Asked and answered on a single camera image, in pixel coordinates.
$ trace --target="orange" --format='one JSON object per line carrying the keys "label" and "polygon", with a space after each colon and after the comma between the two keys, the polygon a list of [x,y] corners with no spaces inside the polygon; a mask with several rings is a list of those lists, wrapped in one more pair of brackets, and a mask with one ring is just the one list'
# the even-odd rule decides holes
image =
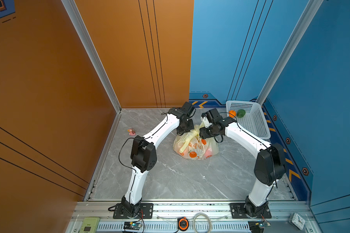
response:
{"label": "orange", "polygon": [[191,158],[196,158],[196,156],[197,156],[197,153],[194,151],[189,153],[189,157],[191,157]]}
{"label": "orange", "polygon": [[228,113],[231,114],[231,115],[233,115],[233,117],[236,116],[236,111],[235,111],[235,110],[230,110]]}

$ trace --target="mounting plate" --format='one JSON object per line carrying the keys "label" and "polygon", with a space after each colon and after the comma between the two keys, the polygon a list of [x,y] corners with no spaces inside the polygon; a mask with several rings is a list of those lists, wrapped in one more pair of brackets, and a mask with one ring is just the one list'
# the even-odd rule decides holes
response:
{"label": "mounting plate", "polygon": [[[251,218],[246,215],[246,210],[244,208],[244,205],[245,203],[229,203],[232,218]],[[268,206],[265,208],[265,211],[259,212],[256,218],[260,218],[261,213],[263,213],[264,218],[272,218],[271,212]]]}
{"label": "mounting plate", "polygon": [[[122,210],[123,205],[121,203],[117,204],[115,207],[114,219],[129,219],[129,217],[123,213]],[[141,203],[140,204],[140,212],[143,211],[143,219],[150,219],[153,215],[153,203]],[[140,219],[141,214],[138,214],[135,219]]]}

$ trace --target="pink toy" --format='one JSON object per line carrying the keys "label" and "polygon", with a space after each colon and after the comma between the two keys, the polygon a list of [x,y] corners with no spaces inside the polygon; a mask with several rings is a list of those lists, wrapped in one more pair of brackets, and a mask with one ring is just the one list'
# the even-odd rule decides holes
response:
{"label": "pink toy", "polygon": [[135,136],[136,135],[136,132],[135,132],[134,129],[128,129],[127,131],[129,132],[130,136]]}

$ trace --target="orange wall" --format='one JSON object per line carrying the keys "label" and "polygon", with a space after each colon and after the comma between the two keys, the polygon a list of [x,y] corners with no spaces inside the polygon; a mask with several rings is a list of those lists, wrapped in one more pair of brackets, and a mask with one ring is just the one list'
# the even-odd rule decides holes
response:
{"label": "orange wall", "polygon": [[192,0],[75,2],[122,107],[188,101]]}
{"label": "orange wall", "polygon": [[61,1],[15,7],[0,19],[0,232],[64,232],[115,111]]}

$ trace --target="orange print on bag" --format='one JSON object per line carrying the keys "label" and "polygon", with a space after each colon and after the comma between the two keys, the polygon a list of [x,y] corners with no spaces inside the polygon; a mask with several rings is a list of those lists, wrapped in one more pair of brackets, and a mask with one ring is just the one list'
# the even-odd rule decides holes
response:
{"label": "orange print on bag", "polygon": [[191,157],[191,158],[196,158],[196,156],[197,156],[197,153],[194,151],[189,153],[189,157]]}

